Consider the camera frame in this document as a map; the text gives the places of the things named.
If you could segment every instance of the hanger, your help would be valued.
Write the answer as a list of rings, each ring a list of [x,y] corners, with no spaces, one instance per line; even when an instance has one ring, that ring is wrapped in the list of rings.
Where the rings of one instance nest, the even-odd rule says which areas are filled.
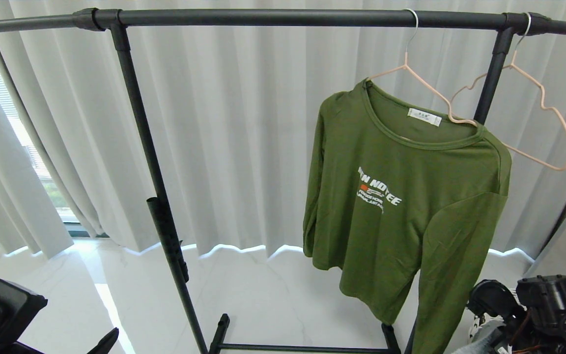
[[[537,87],[539,87],[539,89],[541,89],[541,109],[544,111],[552,111],[556,114],[556,116],[558,117],[559,121],[560,121],[560,125],[562,125],[563,130],[565,131],[566,134],[566,121],[564,119],[564,117],[562,116],[562,114],[560,114],[559,110],[557,110],[556,107],[546,107],[545,106],[545,88],[543,87],[543,85],[541,83],[539,83],[535,78],[533,78],[532,76],[530,76],[530,74],[528,74],[527,72],[523,71],[520,67],[518,67],[517,65],[514,64],[514,59],[516,59],[517,57],[517,48],[519,47],[519,44],[521,44],[521,41],[523,40],[523,38],[525,38],[525,36],[528,34],[528,31],[530,31],[530,25],[532,24],[532,16],[529,13],[525,13],[528,16],[528,27],[525,29],[525,33],[523,33],[523,36],[521,36],[521,39],[519,39],[519,42],[517,42],[517,45],[514,47],[514,54],[512,54],[512,61],[510,61],[510,64],[506,65],[505,67],[502,68],[502,70],[510,68],[510,69],[514,69],[517,72],[519,72],[519,74],[525,76],[526,78],[528,78],[528,80],[532,81],[532,83],[534,85],[536,85]],[[479,79],[483,78],[484,76],[486,76],[487,74],[481,74],[480,76],[478,76],[474,81],[473,84],[471,84],[471,86],[466,86],[463,87],[461,89],[458,90],[458,92],[456,92],[455,94],[453,94],[453,97],[451,97],[451,102],[453,102],[453,99],[455,99],[455,97],[462,92],[462,90],[464,89],[473,89],[473,87],[476,85],[476,83],[479,81]],[[552,170],[555,171],[564,171],[566,170],[566,164],[562,167],[556,167],[553,166],[551,164],[548,164],[542,160],[537,159],[536,157],[533,157],[532,155],[528,155],[525,152],[518,150],[517,148],[514,148],[512,146],[508,146],[508,144],[503,143],[507,148],[509,148],[510,150],[516,152],[517,154],[523,155],[525,157],[527,157],[528,159],[531,159],[533,161],[536,161],[537,163],[540,163],[542,165],[544,165],[545,167],[551,168]]]
[[[413,9],[405,9],[405,10],[411,12],[414,15],[414,18],[416,20],[416,28],[414,30],[414,34],[412,34],[411,38],[407,41],[407,45],[405,46],[405,59],[404,59],[403,65],[401,65],[400,67],[395,67],[392,70],[387,70],[387,71],[381,72],[379,74],[376,74],[374,76],[370,76],[370,78],[368,78],[368,80],[376,79],[376,78],[379,78],[379,76],[391,74],[392,72],[395,72],[395,71],[398,71],[398,70],[406,70],[407,72],[412,74],[418,81],[420,81],[423,85],[425,85],[425,87],[427,87],[427,89],[431,90],[431,92],[436,94],[436,96],[442,98],[442,100],[445,101],[445,103],[447,104],[447,107],[449,108],[449,113],[447,115],[449,116],[450,121],[452,121],[453,123],[458,123],[458,124],[467,123],[467,124],[470,124],[470,125],[473,125],[474,127],[476,127],[478,125],[478,123],[476,121],[472,120],[472,119],[455,119],[455,118],[453,118],[453,110],[452,110],[452,107],[451,107],[451,101],[449,101],[447,98],[445,98],[445,96],[443,96],[440,92],[438,92],[436,89],[434,89],[431,85],[429,85],[429,83],[427,83],[425,80],[423,80],[420,76],[418,76],[418,74],[416,74],[414,72],[414,70],[412,70],[412,68],[409,67],[409,65],[407,64],[407,47],[409,47],[409,43],[412,42],[412,40],[416,36],[416,32],[418,32],[418,15],[416,14],[416,11],[414,11]]]

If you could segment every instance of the floor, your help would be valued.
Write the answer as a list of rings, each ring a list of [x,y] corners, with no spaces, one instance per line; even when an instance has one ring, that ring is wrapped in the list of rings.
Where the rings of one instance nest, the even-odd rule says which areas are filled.
[[[338,288],[339,269],[314,269],[297,247],[268,259],[262,248],[219,247],[199,258],[184,247],[188,285],[207,343],[222,313],[231,318],[229,343],[384,348],[379,321]],[[481,278],[512,286],[530,266],[520,251],[489,253]],[[113,327],[111,354],[196,354],[197,349],[160,247],[137,254],[109,239],[78,239],[47,261],[23,251],[3,255],[0,278],[45,296],[49,304],[21,342],[45,354],[84,354]],[[405,347],[416,314],[417,285],[395,324]],[[465,312],[448,353],[465,345]],[[242,351],[227,351],[241,354]]]

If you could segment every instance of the laundry basket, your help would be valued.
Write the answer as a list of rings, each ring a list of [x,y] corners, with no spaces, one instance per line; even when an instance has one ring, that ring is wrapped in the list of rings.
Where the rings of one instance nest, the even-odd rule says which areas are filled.
[[[517,297],[517,293],[515,289],[510,289],[510,292],[512,292],[512,295],[514,295],[514,299],[517,300],[517,302],[519,302],[519,298]],[[480,331],[483,325],[493,320],[503,322],[503,318],[501,318],[501,316],[492,317],[486,313],[481,318],[479,318],[478,316],[474,316],[473,325],[469,329],[469,343],[471,343],[473,337],[476,335],[477,332]]]

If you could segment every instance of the curtain fold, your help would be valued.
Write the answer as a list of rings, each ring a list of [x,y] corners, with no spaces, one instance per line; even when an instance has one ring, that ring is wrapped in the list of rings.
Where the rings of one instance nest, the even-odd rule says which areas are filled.
[[[85,7],[357,8],[502,13],[566,20],[566,1],[0,1],[0,19]],[[412,29],[131,27],[143,102],[180,237],[200,253],[301,244],[308,161],[317,109],[339,90],[402,63]],[[445,96],[487,70],[493,31],[420,29],[410,65]],[[45,154],[94,233],[141,251],[157,242],[145,200],[153,196],[110,33],[55,29],[0,33],[0,52]],[[528,37],[517,65],[547,87],[566,116],[566,36]],[[403,72],[378,85],[415,105],[444,103]],[[471,117],[481,84],[456,99]],[[538,109],[538,89],[505,71],[487,120],[502,141],[562,164],[566,141]],[[566,171],[514,157],[511,191],[493,247],[536,256],[566,203]]]
[[[0,247],[48,258],[73,244],[0,106]]]

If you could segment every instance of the clothes rack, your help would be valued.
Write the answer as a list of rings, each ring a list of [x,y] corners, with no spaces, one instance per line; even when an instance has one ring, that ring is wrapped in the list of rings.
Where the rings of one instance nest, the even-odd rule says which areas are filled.
[[[449,11],[417,11],[416,13],[419,17],[419,27],[497,31],[488,75],[481,89],[478,108],[474,116],[476,121],[484,124],[499,82],[501,69],[510,50],[512,37],[515,34],[522,34],[527,27],[528,19],[525,14]],[[566,34],[566,22],[552,20],[537,13],[530,13],[530,15],[532,16],[532,26],[528,36],[544,33]],[[230,323],[227,314],[223,314],[220,318],[213,341],[207,347],[187,289],[187,281],[189,280],[187,265],[180,249],[180,240],[171,215],[159,160],[155,152],[130,53],[126,28],[134,26],[413,27],[415,26],[415,19],[412,14],[402,10],[164,9],[130,11],[89,8],[73,14],[0,20],[0,32],[74,27],[91,31],[111,31],[156,192],[156,196],[148,199],[147,203],[200,354],[219,354],[221,350],[400,354],[393,328],[390,325],[382,325],[388,349],[225,343],[225,334]],[[406,354],[411,352],[412,340],[413,335],[410,336],[405,350]]]

